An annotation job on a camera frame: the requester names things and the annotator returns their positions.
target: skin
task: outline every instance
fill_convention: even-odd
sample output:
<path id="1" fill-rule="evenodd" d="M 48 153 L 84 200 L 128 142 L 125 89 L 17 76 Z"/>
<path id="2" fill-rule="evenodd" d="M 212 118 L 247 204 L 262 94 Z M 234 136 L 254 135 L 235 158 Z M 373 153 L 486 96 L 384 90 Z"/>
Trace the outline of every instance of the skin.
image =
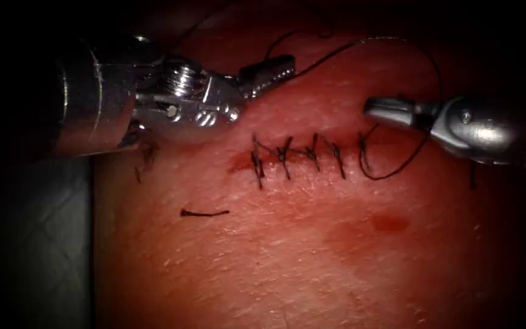
<path id="1" fill-rule="evenodd" d="M 277 6 L 237 5 L 196 31 L 179 52 L 233 73 L 261 60 L 278 35 L 302 26 L 321 29 L 294 5 Z M 276 24 L 268 25 L 265 10 Z M 299 16 L 288 19 L 294 11 Z M 344 28 L 334 38 L 296 36 L 274 54 L 295 55 L 301 69 L 371 29 L 339 15 Z M 167 35 L 162 29 L 168 27 L 158 23 L 146 28 Z M 456 44 L 427 47 L 442 69 L 446 97 L 508 90 L 508 80 L 497 78 L 496 61 Z M 526 199 L 520 196 L 526 172 L 481 166 L 477 188 L 470 190 L 470 162 L 428 142 L 405 171 L 367 179 L 357 136 L 374 123 L 363 118 L 362 104 L 369 96 L 399 93 L 435 100 L 431 64 L 410 45 L 375 41 L 249 104 L 230 130 L 196 140 L 149 132 L 145 140 L 159 149 L 146 159 L 141 152 L 97 159 L 99 325 L 489 328 L 518 320 L 512 310 L 526 298 Z M 319 142 L 320 172 L 288 152 L 291 180 L 281 162 L 260 149 L 266 177 L 259 190 L 250 161 L 253 133 L 273 149 L 292 136 L 291 147 L 303 150 L 314 132 L 341 148 L 346 180 Z M 393 170 L 421 137 L 379 128 L 367 142 L 372 173 Z M 230 214 L 180 217 L 182 208 Z"/>

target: interrupted suture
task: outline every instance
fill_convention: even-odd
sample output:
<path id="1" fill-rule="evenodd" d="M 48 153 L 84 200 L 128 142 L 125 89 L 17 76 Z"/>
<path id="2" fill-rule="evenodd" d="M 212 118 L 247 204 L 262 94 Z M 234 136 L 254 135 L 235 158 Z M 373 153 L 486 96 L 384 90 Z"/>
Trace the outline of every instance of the interrupted suture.
<path id="1" fill-rule="evenodd" d="M 279 162 L 281 162 L 284 170 L 286 171 L 286 177 L 288 180 L 291 180 L 292 177 L 289 174 L 289 170 L 287 168 L 287 152 L 293 152 L 296 154 L 303 155 L 307 157 L 308 159 L 312 160 L 314 165 L 316 166 L 316 169 L 318 172 L 320 172 L 320 165 L 318 164 L 318 156 L 316 154 L 316 145 L 318 144 L 318 137 L 321 137 L 322 141 L 324 142 L 324 145 L 328 150 L 331 152 L 331 154 L 336 158 L 336 162 L 338 163 L 338 167 L 340 169 L 340 176 L 342 179 L 346 179 L 346 173 L 344 172 L 344 162 L 342 162 L 342 158 L 340 156 L 340 148 L 336 143 L 330 142 L 324 135 L 321 135 L 319 133 L 314 133 L 312 136 L 312 147 L 307 147 L 305 150 L 298 150 L 298 149 L 292 149 L 289 146 L 292 143 L 293 137 L 288 136 L 286 139 L 286 142 L 283 144 L 283 147 L 275 147 L 275 150 L 273 150 L 272 147 L 268 147 L 261 142 L 257 140 L 257 134 L 253 134 L 253 151 L 251 151 L 251 162 L 253 164 L 253 170 L 255 171 L 255 176 L 257 177 L 257 183 L 259 185 L 259 189 L 263 189 L 263 184 L 261 179 L 265 177 L 265 174 L 263 172 L 263 166 L 261 158 L 259 157 L 259 147 L 266 150 L 271 156 L 276 157 Z"/>

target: screw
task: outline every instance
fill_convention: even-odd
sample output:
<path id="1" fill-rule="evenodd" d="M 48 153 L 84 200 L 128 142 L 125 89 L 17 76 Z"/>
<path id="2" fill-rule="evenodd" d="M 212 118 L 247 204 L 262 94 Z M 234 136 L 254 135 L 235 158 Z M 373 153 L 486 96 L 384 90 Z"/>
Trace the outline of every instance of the screw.
<path id="1" fill-rule="evenodd" d="M 463 110 L 461 119 L 463 124 L 469 124 L 472 121 L 472 114 L 468 110 Z"/>
<path id="2" fill-rule="evenodd" d="M 167 107 L 166 109 L 166 116 L 168 118 L 173 118 L 176 116 L 176 114 L 178 114 L 178 108 L 174 105 L 170 105 Z"/>

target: loose suture strand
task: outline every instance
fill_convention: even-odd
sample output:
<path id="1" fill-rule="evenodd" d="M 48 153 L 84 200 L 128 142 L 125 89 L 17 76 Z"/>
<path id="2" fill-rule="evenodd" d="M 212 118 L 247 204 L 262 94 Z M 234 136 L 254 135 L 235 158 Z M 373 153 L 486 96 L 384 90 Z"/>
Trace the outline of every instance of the loose suture strand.
<path id="1" fill-rule="evenodd" d="M 440 71 L 440 68 L 439 68 L 437 62 L 435 61 L 434 57 L 429 52 L 427 52 L 421 45 L 409 42 L 408 40 L 406 40 L 404 38 L 400 38 L 400 37 L 376 36 L 376 37 L 366 37 L 366 38 L 360 38 L 360 39 L 353 40 L 353 41 L 351 41 L 349 43 L 343 44 L 342 46 L 340 46 L 340 47 L 334 49 L 333 51 L 331 51 L 330 53 L 326 54 L 324 57 L 320 58 L 315 63 L 311 64 L 307 68 L 303 69 L 299 73 L 297 73 L 294 76 L 292 76 L 290 78 L 290 80 L 297 79 L 298 77 L 301 77 L 301 76 L 309 73 L 310 71 L 312 71 L 313 69 L 319 67 L 320 65 L 322 65 L 324 62 L 326 62 L 330 58 L 340 54 L 341 52 L 344 52 L 347 49 L 352 48 L 353 46 L 356 46 L 358 44 L 364 44 L 367 41 L 371 41 L 371 40 L 398 40 L 398 41 L 407 42 L 410 45 L 416 47 L 423 55 L 425 55 L 427 57 L 427 59 L 431 62 L 432 67 L 433 67 L 433 69 L 435 71 L 435 74 L 437 76 L 437 79 L 438 79 L 438 97 L 439 97 L 438 108 L 441 108 L 441 106 L 443 104 L 443 84 L 442 84 L 442 78 L 441 78 L 441 71 Z M 437 115 L 439 115 L 439 113 L 436 113 L 436 115 L 434 115 L 432 122 L 435 122 L 435 120 L 437 119 Z M 389 178 L 389 177 L 391 177 L 393 175 L 396 175 L 396 174 L 400 173 L 419 154 L 419 152 L 421 151 L 421 149 L 423 148 L 423 146 L 425 145 L 425 143 L 427 142 L 427 140 L 429 139 L 429 136 L 430 136 L 430 129 L 429 129 L 426 132 L 426 134 L 424 135 L 423 139 L 419 142 L 418 146 L 415 148 L 415 150 L 408 157 L 408 159 L 406 161 L 404 161 L 395 170 L 391 171 L 388 174 L 382 175 L 382 176 L 373 176 L 373 175 L 371 175 L 368 172 L 369 170 L 364 167 L 363 159 L 364 159 L 364 161 L 367 160 L 365 141 L 377 127 L 378 127 L 378 125 L 375 125 L 364 138 L 359 138 L 359 147 L 361 146 L 361 155 L 359 157 L 360 169 L 361 169 L 362 173 L 365 175 L 365 177 L 367 177 L 367 178 L 369 178 L 371 180 L 387 179 L 387 178 Z"/>
<path id="2" fill-rule="evenodd" d="M 277 38 L 274 42 L 272 42 L 269 45 L 269 47 L 267 48 L 267 52 L 265 53 L 265 57 L 264 57 L 265 61 L 267 61 L 269 59 L 269 57 L 271 57 L 271 53 L 273 52 L 275 47 L 277 47 L 277 45 L 279 45 L 283 40 L 288 39 L 292 35 L 296 35 L 296 34 L 311 34 L 311 35 L 316 35 L 319 39 L 330 39 L 330 38 L 332 38 L 334 36 L 334 23 L 332 22 L 330 17 L 328 17 L 321 10 L 311 6 L 310 4 L 308 4 L 305 1 L 296 1 L 296 0 L 294 0 L 294 2 L 299 3 L 304 8 L 306 8 L 307 10 L 312 12 L 314 15 L 319 16 L 324 21 L 324 24 L 326 25 L 326 27 L 328 27 L 329 31 L 326 32 L 326 33 L 316 33 L 316 32 L 312 32 L 312 31 L 305 30 L 305 29 L 297 29 L 297 30 L 292 30 L 292 31 L 290 31 L 290 32 L 288 32 L 286 34 L 283 34 L 283 35 L 281 35 L 279 38 Z"/>
<path id="3" fill-rule="evenodd" d="M 224 11 L 227 9 L 231 4 L 236 2 L 237 0 L 228 0 L 220 5 L 214 7 L 210 12 L 208 12 L 202 19 L 198 20 L 196 23 L 194 23 L 191 27 L 188 27 L 180 36 L 172 43 L 170 46 L 170 50 L 174 50 L 175 48 L 179 47 L 179 45 L 184 41 L 187 37 L 190 36 L 190 34 L 194 33 L 204 22 L 212 18 L 214 15 Z"/>

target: silver metal instrument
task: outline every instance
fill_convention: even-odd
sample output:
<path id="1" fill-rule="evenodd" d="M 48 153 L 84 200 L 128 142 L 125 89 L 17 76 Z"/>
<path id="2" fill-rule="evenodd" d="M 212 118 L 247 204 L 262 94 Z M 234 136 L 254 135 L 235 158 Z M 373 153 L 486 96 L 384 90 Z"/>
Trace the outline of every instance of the silver metal instrument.
<path id="1" fill-rule="evenodd" d="M 364 114 L 384 124 L 429 131 L 457 157 L 487 165 L 526 166 L 526 113 L 512 103 L 457 97 L 440 106 L 371 97 Z"/>
<path id="2" fill-rule="evenodd" d="M 238 76 L 203 68 L 180 56 L 167 56 L 153 85 L 138 88 L 133 119 L 145 126 L 215 127 L 235 123 L 247 102 L 295 74 L 291 55 L 240 69 Z"/>

